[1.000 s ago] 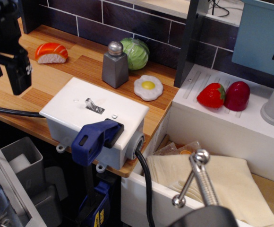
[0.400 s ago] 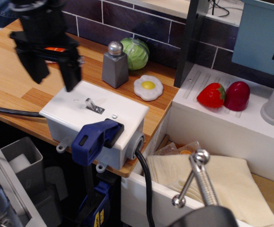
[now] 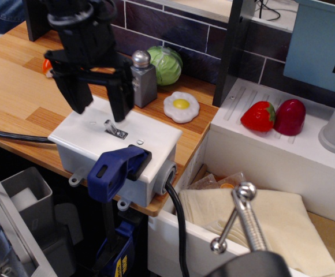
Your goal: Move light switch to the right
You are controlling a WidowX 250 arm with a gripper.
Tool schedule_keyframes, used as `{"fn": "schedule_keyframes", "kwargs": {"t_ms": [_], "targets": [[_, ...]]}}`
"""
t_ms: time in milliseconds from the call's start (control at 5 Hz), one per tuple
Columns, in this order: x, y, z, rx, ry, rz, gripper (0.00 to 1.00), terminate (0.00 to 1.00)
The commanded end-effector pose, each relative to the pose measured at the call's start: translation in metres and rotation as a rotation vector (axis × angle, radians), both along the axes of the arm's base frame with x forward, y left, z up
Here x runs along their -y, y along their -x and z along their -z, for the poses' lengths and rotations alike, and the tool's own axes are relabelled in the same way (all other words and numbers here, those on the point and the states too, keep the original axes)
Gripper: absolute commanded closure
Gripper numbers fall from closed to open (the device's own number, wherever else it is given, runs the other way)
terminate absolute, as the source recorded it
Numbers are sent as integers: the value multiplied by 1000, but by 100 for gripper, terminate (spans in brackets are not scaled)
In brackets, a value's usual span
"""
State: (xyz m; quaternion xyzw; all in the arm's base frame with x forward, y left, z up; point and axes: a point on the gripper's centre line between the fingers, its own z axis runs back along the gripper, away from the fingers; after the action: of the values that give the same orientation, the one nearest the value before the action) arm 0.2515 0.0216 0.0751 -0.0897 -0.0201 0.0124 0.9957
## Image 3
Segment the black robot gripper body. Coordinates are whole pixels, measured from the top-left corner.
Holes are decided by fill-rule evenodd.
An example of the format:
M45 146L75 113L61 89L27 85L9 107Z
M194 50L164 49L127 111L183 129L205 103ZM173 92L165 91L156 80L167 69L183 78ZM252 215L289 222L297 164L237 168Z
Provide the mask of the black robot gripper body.
M63 49L48 51L57 85L131 85L131 61L115 50L108 22L70 20L50 22Z

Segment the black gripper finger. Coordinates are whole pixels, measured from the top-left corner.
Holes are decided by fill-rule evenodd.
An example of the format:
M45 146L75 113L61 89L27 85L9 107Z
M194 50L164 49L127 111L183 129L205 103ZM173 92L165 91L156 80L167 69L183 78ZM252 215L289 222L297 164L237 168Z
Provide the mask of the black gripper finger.
M107 95L114 120L121 122L134 107L133 75L130 65L116 69L108 77Z
M89 85L78 75L53 73L53 79L73 111L82 114L93 97Z

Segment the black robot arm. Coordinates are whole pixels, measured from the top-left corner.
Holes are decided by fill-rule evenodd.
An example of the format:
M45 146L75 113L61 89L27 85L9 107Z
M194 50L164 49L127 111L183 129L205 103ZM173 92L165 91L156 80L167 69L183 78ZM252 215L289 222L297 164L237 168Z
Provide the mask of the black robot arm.
M46 1L51 27L61 50L48 51L56 85L73 111L81 114L92 101L89 86L107 90L114 120L121 122L134 107L132 62L116 51L111 21L113 1Z

